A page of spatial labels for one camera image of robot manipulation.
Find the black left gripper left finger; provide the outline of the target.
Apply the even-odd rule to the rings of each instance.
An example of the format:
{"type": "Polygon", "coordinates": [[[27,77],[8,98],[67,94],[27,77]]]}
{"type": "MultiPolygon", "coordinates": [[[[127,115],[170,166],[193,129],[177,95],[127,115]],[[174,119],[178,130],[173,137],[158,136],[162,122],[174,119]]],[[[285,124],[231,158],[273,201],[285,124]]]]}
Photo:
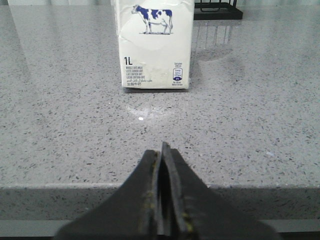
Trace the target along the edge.
{"type": "Polygon", "coordinates": [[[98,207],[61,227],[56,240],[154,240],[160,156],[146,150],[134,171],[98,207]]]}

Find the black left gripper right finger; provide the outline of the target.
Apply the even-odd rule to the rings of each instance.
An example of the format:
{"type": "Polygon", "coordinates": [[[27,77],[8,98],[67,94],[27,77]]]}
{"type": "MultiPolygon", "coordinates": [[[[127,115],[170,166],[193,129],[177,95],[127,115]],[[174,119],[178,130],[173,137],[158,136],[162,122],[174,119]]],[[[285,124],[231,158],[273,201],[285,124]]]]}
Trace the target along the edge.
{"type": "Polygon", "coordinates": [[[167,142],[161,153],[163,235],[169,240],[280,240],[269,225],[231,206],[167,142]]]}

